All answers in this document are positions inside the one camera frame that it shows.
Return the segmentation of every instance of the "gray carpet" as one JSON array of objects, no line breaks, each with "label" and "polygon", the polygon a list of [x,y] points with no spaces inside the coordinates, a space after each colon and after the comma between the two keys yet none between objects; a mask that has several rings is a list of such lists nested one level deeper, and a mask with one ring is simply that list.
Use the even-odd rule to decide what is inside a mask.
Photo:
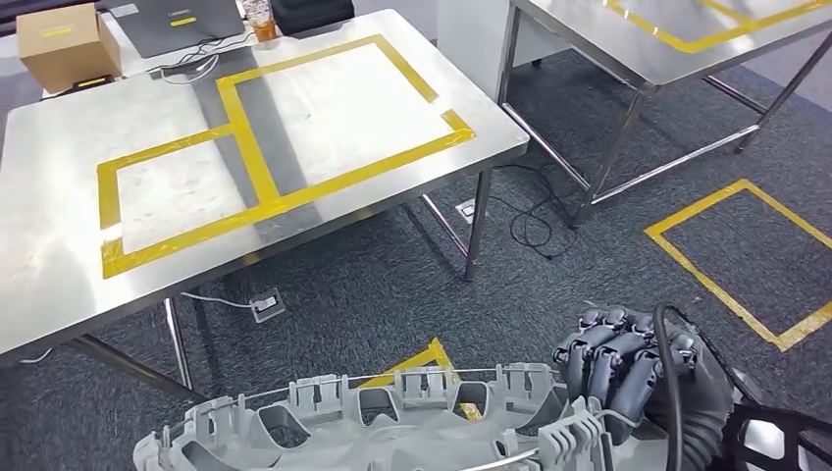
[{"label": "gray carpet", "polygon": [[[742,68],[723,76],[762,100],[779,91]],[[587,173],[632,96],[573,53],[545,60],[541,71],[519,69],[512,90],[517,109]],[[703,83],[659,97],[621,159],[621,180],[754,118]],[[577,233],[545,207],[538,214],[552,225],[553,237],[541,251],[570,247],[554,260],[516,244],[507,227],[513,211],[493,200],[485,265],[475,283],[461,281],[461,257],[427,210],[412,202],[206,284],[199,293],[235,300],[278,287],[288,311],[257,325],[245,311],[178,298],[196,388],[213,396],[263,391],[324,373],[377,373],[433,337],[460,367],[542,361],[574,329],[587,300],[644,310],[670,300],[710,333],[737,368],[754,375],[770,402],[828,418],[832,371],[821,365],[832,327],[781,353],[644,229],[744,178],[832,234],[830,126],[827,112],[796,96],[747,153],[720,149],[633,189],[602,205]],[[517,163],[545,167],[574,210],[574,184],[535,146]],[[462,181],[432,196],[452,215],[455,204],[472,196],[474,184]],[[535,175],[510,168],[496,171],[492,194],[524,207],[546,196]],[[827,248],[799,236],[753,200],[738,196],[725,203],[668,237],[724,288],[747,299],[747,307],[773,331],[832,297]],[[451,219],[460,231],[467,229],[461,218]],[[530,231],[541,234],[541,228]],[[782,256],[760,257],[761,250]],[[176,376],[160,307],[97,335]],[[3,469],[127,469],[133,445],[180,420],[185,408],[66,347],[38,365],[0,370],[0,397],[0,410],[8,415],[0,418],[8,438],[0,449]]]}]

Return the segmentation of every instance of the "black cable tube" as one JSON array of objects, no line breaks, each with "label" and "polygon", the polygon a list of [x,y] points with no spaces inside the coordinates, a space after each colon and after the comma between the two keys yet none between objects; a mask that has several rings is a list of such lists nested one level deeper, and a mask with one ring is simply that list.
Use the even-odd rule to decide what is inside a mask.
[{"label": "black cable tube", "polygon": [[676,378],[676,366],[670,352],[670,339],[664,325],[665,311],[668,307],[675,309],[665,302],[655,306],[652,313],[655,340],[658,343],[658,356],[661,359],[664,384],[667,387],[667,464],[666,471],[682,471],[682,394],[679,390],[679,379]]}]

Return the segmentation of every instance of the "floor outlet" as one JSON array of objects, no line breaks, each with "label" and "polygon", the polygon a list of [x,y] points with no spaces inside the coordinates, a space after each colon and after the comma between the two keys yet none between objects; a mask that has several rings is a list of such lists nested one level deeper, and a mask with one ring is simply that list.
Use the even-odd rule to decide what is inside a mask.
[{"label": "floor outlet", "polygon": [[248,303],[251,304],[251,312],[254,314],[254,321],[257,324],[286,312],[286,305],[277,288],[271,288],[266,292],[257,294],[249,299]]}]

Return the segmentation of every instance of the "white cable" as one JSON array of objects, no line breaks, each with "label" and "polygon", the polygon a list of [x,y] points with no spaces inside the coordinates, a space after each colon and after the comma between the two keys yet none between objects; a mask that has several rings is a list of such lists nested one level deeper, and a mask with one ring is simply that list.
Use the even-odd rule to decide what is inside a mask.
[{"label": "white cable", "polygon": [[214,68],[217,67],[218,62],[220,62],[220,56],[211,56],[211,59],[209,59],[205,64],[196,68],[196,71],[201,72],[201,74],[199,74],[198,76],[196,76],[194,78],[189,78],[189,79],[183,80],[183,81],[170,80],[167,76],[165,76],[165,68],[159,69],[159,74],[162,76],[162,80],[166,81],[167,83],[170,83],[170,84],[173,84],[173,85],[186,85],[186,84],[189,84],[189,83],[194,83],[195,81],[204,78],[208,74],[211,74],[211,71],[213,71]]},{"label": "white cable", "polygon": [[199,295],[196,295],[196,294],[191,294],[189,292],[183,292],[182,296],[190,297],[192,299],[199,299],[201,301],[222,302],[223,304],[228,304],[231,307],[239,307],[239,308],[242,308],[242,309],[249,309],[251,307],[254,307],[253,304],[238,304],[236,302],[231,302],[231,301],[225,300],[225,299],[220,298],[220,297],[199,296]]},{"label": "white cable", "polygon": [[44,351],[42,355],[38,356],[37,358],[30,359],[30,360],[21,360],[19,363],[23,363],[25,365],[33,365],[35,363],[39,363],[41,360],[49,356],[49,353],[52,353],[52,348]]}]

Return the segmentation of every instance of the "yellow tape marking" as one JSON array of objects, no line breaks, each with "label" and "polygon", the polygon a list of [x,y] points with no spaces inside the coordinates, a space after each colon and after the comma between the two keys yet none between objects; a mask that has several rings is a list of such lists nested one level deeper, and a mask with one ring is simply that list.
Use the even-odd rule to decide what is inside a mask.
[{"label": "yellow tape marking", "polygon": [[[442,343],[437,338],[431,340],[431,342],[428,344],[428,348],[420,351],[419,353],[416,353],[414,356],[411,356],[410,358],[388,369],[386,372],[383,373],[383,376],[373,378],[372,380],[362,383],[361,386],[359,386],[359,388],[380,388],[382,386],[391,385],[393,382],[392,375],[396,371],[404,371],[408,368],[418,368],[420,366],[425,366],[431,362],[436,362],[437,365],[442,366],[443,368],[453,369],[453,364],[450,362],[450,358],[444,351]],[[459,375],[453,373],[452,376],[454,381],[459,381]],[[480,409],[477,408],[476,404],[465,402],[459,405],[462,408],[462,412],[465,413],[465,416],[468,418],[468,420],[476,422],[483,418],[483,416],[480,414]]]},{"label": "yellow tape marking", "polygon": [[723,15],[727,15],[733,18],[734,20],[740,22],[740,24],[731,29],[726,29],[722,32],[718,32],[717,34],[712,34],[710,36],[705,36],[695,41],[687,42],[683,41],[682,39],[679,39],[678,37],[667,32],[666,30],[656,25],[653,25],[652,23],[645,20],[643,17],[633,12],[632,10],[628,10],[627,8],[621,6],[621,0],[609,0],[606,3],[606,8],[612,12],[615,12],[621,18],[640,27],[644,31],[661,39],[663,42],[673,47],[674,49],[681,52],[686,52],[688,54],[694,54],[703,51],[709,47],[715,46],[717,44],[730,41],[731,39],[735,39],[742,35],[755,32],[759,29],[763,29],[764,27],[776,25],[778,23],[785,22],[786,20],[790,20],[800,15],[804,15],[806,13],[817,10],[818,8],[828,6],[832,4],[832,0],[809,0],[807,3],[799,7],[785,10],[783,12],[776,13],[774,15],[770,15],[759,20],[748,19],[740,13],[735,12],[729,9],[728,7],[725,7],[724,5],[719,4],[717,0],[702,0],[702,3],[705,6],[713,8],[714,10],[722,13]]},{"label": "yellow tape marking", "polygon": [[104,81],[106,79],[107,79],[106,77],[102,77],[102,78],[94,78],[92,80],[82,81],[81,83],[78,84],[78,88],[81,88],[81,87],[84,87],[84,86],[95,85],[96,83],[101,83],[102,81]]},{"label": "yellow tape marking", "polygon": [[726,17],[734,20],[737,23],[742,24],[754,21],[754,19],[749,18],[736,10],[730,9],[725,5],[722,5],[721,3],[719,3],[718,0],[699,0],[699,2],[708,8],[716,10],[717,12],[721,13],[722,15],[725,15]]},{"label": "yellow tape marking", "polygon": [[196,21],[196,17],[182,18],[181,20],[176,20],[175,22],[171,22],[171,26],[176,27],[176,26],[187,25],[188,23],[193,23],[195,21]]},{"label": "yellow tape marking", "polygon": [[728,306],[729,309],[734,311],[734,313],[737,314],[740,319],[745,321],[749,327],[754,329],[760,337],[777,345],[777,347],[780,348],[780,351],[786,351],[799,341],[805,339],[806,336],[820,329],[824,324],[832,320],[832,301],[806,316],[801,322],[797,323],[783,334],[777,336],[773,332],[769,331],[768,328],[766,328],[761,322],[759,322],[756,317],[754,317],[748,309],[743,307],[736,299],[734,299],[733,296],[728,294],[725,289],[722,289],[716,282],[701,272],[684,254],[682,254],[681,251],[679,251],[678,248],[673,246],[673,244],[671,244],[662,235],[662,233],[670,228],[687,221],[694,215],[699,214],[705,209],[728,198],[731,195],[737,194],[742,190],[750,191],[755,196],[762,199],[766,204],[777,210],[780,214],[798,225],[801,229],[811,234],[816,239],[820,240],[824,245],[832,249],[832,239],[830,239],[829,236],[816,229],[813,225],[809,224],[806,220],[771,197],[768,193],[764,192],[756,185],[745,179],[731,183],[730,185],[716,191],[714,194],[706,196],[687,208],[670,215],[667,219],[659,221],[658,223],[645,229],[645,233],[647,233],[647,235],[650,236],[650,238],[652,238],[658,246],[670,254],[674,260],[679,262],[680,265],[691,272],[691,274],[693,274],[703,286],[719,298],[719,300]]},{"label": "yellow tape marking", "polygon": [[[348,186],[361,183],[384,172],[471,140],[476,136],[470,127],[453,110],[447,110],[442,113],[442,118],[451,128],[451,133],[325,182],[314,184],[285,196],[280,196],[275,181],[266,165],[266,161],[263,159],[260,147],[257,145],[257,140],[251,130],[251,126],[248,123],[242,102],[236,92],[236,85],[241,81],[256,79],[272,72],[285,70],[368,44],[376,44],[425,100],[429,102],[436,100],[436,92],[380,34],[218,79],[217,88],[223,105],[226,108],[226,113],[229,116],[229,123],[227,125],[157,145],[125,157],[104,162],[98,166],[98,206],[101,218],[101,230],[104,235],[104,240],[101,244],[104,278],[113,277],[210,238],[221,236],[230,231],[273,218]],[[251,180],[251,185],[257,195],[259,204],[240,213],[125,254],[122,228],[118,226],[121,223],[121,210],[119,207],[117,171],[132,164],[229,134],[232,134],[236,140],[240,158]]]},{"label": "yellow tape marking", "polygon": [[322,49],[311,54],[306,54],[305,56],[295,57],[293,59],[264,66],[259,69],[240,72],[239,74],[234,74],[233,76],[219,78],[217,79],[217,86],[220,88],[229,87],[242,81],[257,79],[258,77],[265,76],[266,74],[284,71],[292,67],[308,64],[310,62],[317,61],[318,59],[323,59],[325,57],[333,56],[341,52],[350,51],[352,49],[357,49],[370,44],[375,44],[385,54],[385,56],[387,56],[388,60],[392,62],[398,71],[407,79],[407,81],[410,82],[410,85],[412,85],[413,88],[415,88],[428,103],[433,103],[437,99],[438,95],[431,88],[431,86],[428,85],[428,83],[421,76],[419,76],[419,74],[412,67],[410,67],[410,64],[407,63],[404,57],[402,57],[401,54],[399,54],[398,51],[396,51],[395,48],[392,47],[387,39],[381,34],[374,34],[372,36],[339,44],[338,46]]},{"label": "yellow tape marking", "polygon": [[59,27],[57,29],[50,29],[48,31],[44,31],[40,35],[43,37],[57,36],[58,34],[66,34],[72,30],[73,29],[71,27]]},{"label": "yellow tape marking", "polygon": [[226,113],[229,115],[229,122],[236,137],[236,145],[239,147],[239,155],[245,165],[248,177],[251,179],[251,184],[254,186],[257,199],[261,204],[280,199],[278,188],[275,186],[275,181],[269,172],[269,166],[263,160],[260,146],[257,145],[257,139],[254,137],[248,118],[245,117],[245,110],[242,108],[242,102],[239,100],[236,89],[233,85],[219,86],[219,84],[217,88],[220,91],[223,106],[226,107]]}]

